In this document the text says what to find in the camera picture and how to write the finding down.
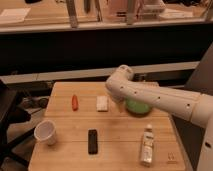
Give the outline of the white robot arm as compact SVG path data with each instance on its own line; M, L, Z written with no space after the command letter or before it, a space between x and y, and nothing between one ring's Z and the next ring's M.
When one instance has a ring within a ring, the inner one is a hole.
M134 72L120 65L105 82L116 101L127 98L164 110L205 129L197 171L213 171L213 96L196 91L133 81Z

